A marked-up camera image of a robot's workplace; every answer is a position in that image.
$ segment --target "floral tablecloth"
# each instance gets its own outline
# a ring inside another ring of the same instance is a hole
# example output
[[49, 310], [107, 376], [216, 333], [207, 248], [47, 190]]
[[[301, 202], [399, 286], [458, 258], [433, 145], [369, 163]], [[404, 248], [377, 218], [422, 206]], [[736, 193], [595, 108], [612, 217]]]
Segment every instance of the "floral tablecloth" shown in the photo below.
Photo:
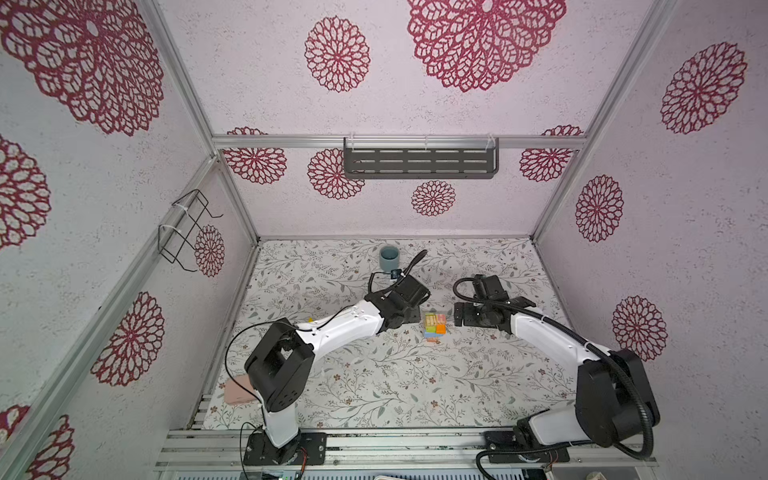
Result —
[[[496, 274], [510, 296], [524, 295], [562, 321], [561, 307], [529, 240], [273, 240], [263, 243], [234, 332], [286, 316], [322, 318], [366, 293], [384, 244], [400, 249], [401, 266], [429, 253], [412, 275], [432, 292], [422, 311], [448, 315], [439, 343], [421, 324], [357, 340], [315, 362], [298, 400], [300, 426], [424, 427], [511, 425], [516, 419], [573, 402], [575, 382], [531, 344], [494, 329], [455, 327], [453, 283]], [[378, 288], [387, 285], [383, 278]], [[466, 286], [467, 294], [471, 287]], [[234, 375], [266, 332], [251, 329], [227, 357]], [[204, 429], [262, 423], [260, 406], [223, 403], [223, 366]]]

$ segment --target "red wire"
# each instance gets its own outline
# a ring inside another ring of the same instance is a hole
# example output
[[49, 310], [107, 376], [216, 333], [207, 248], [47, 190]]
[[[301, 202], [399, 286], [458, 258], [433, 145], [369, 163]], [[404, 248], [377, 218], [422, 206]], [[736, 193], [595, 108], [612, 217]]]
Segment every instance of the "red wire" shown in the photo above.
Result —
[[301, 452], [304, 454], [304, 461], [301, 464], [301, 472], [299, 473], [299, 478], [297, 480], [300, 480], [304, 476], [304, 470], [306, 469], [306, 449], [301, 447]]

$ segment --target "red flower pattern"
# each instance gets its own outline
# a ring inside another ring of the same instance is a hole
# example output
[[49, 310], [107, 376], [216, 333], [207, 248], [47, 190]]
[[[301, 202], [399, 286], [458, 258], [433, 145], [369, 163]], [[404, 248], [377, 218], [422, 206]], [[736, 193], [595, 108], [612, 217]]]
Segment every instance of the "red flower pattern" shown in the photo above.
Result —
[[736, 100], [745, 70], [744, 52], [736, 44], [724, 41], [697, 52], [672, 76], [661, 100], [661, 121], [676, 134], [712, 124]]
[[69, 415], [62, 415], [56, 430], [48, 435], [43, 449], [27, 468], [27, 480], [45, 478], [61, 480], [69, 472], [69, 461], [74, 453], [72, 436], [74, 429], [69, 425]]
[[[584, 132], [573, 125], [558, 125], [542, 135], [581, 135]], [[574, 151], [568, 148], [528, 148], [520, 157], [520, 171], [526, 178], [545, 182], [560, 177]]]
[[50, 211], [51, 191], [37, 161], [0, 135], [0, 250], [34, 237]]
[[[251, 127], [238, 127], [229, 135], [266, 135]], [[277, 182], [286, 173], [286, 156], [282, 148], [231, 148], [223, 152], [232, 171], [255, 184]]]
[[578, 231], [591, 242], [607, 239], [619, 226], [623, 207], [617, 181], [607, 175], [593, 178], [581, 189], [576, 202]]
[[357, 25], [339, 17], [317, 22], [304, 42], [306, 66], [331, 91], [349, 91], [368, 73], [371, 63], [366, 38]]
[[134, 382], [149, 370], [163, 346], [165, 318], [157, 299], [147, 292], [139, 293], [133, 308], [101, 351], [91, 373], [99, 383], [112, 386]]
[[444, 87], [488, 90], [528, 67], [565, 0], [408, 0], [414, 55]]
[[319, 151], [310, 160], [306, 171], [310, 183], [328, 198], [340, 200], [357, 195], [365, 180], [350, 180], [344, 174], [344, 152], [338, 148]]
[[224, 265], [224, 240], [213, 225], [200, 229], [194, 242], [194, 259], [205, 276], [216, 276]]
[[667, 346], [667, 324], [659, 309], [641, 296], [628, 296], [614, 310], [614, 335], [621, 348], [652, 360]]
[[163, 69], [131, 0], [3, 0], [0, 32], [40, 91], [75, 119], [133, 135], [160, 114]]
[[430, 180], [419, 185], [411, 196], [411, 205], [421, 215], [435, 217], [453, 206], [456, 192], [448, 182]]
[[10, 409], [0, 412], [0, 448], [11, 437], [16, 426], [29, 412], [29, 405], [14, 405]]

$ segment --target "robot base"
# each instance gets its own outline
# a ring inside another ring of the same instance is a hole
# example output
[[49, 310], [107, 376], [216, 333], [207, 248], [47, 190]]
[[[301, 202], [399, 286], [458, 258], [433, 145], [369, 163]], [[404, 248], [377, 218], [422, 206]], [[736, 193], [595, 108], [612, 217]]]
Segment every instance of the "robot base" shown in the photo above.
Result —
[[[485, 448], [487, 450], [523, 450], [538, 449], [545, 445], [536, 441], [531, 432], [529, 422], [535, 415], [518, 420], [518, 424], [512, 430], [486, 432]], [[550, 452], [518, 455], [516, 453], [500, 453], [489, 455], [490, 463], [550, 463], [557, 459], [558, 463], [566, 463], [571, 460], [568, 449], [551, 450]]]
[[326, 461], [327, 436], [325, 433], [300, 432], [297, 439], [276, 449], [264, 432], [254, 432], [248, 437], [243, 464], [248, 466], [301, 465], [304, 463], [301, 448], [304, 448], [307, 465], [322, 465]]

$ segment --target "gray cup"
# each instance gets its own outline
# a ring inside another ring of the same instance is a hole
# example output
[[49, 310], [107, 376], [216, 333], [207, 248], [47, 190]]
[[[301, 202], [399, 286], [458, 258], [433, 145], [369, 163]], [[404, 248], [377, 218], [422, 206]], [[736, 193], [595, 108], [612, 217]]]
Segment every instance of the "gray cup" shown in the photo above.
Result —
[[397, 247], [385, 245], [379, 250], [379, 266], [382, 272], [391, 272], [400, 264], [400, 252]]

